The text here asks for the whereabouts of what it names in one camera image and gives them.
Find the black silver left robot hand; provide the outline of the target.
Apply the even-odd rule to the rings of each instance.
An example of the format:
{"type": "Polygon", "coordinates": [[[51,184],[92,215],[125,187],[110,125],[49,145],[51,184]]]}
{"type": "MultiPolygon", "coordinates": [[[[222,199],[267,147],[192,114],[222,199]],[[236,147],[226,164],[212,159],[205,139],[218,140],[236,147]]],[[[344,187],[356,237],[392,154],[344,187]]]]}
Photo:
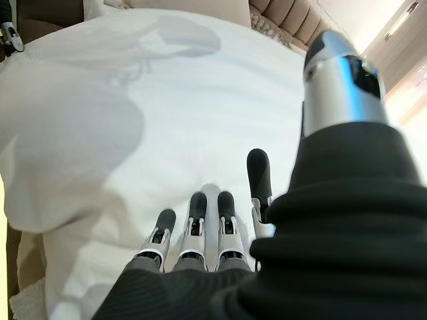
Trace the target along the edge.
{"type": "Polygon", "coordinates": [[[21,36],[12,22],[1,24],[1,47],[8,56],[25,50],[21,36]]]}

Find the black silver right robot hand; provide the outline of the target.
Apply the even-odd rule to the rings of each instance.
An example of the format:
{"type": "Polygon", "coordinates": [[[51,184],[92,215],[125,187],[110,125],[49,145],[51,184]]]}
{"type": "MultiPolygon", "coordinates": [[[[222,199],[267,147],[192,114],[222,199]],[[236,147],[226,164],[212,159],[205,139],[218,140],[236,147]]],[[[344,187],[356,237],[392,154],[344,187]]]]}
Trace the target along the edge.
{"type": "Polygon", "coordinates": [[[304,62],[302,129],[288,192],[271,200],[266,154],[248,155],[257,238],[246,271],[153,272],[134,257],[96,319],[425,319],[426,188],[384,112],[378,73],[335,31],[304,62]]]}

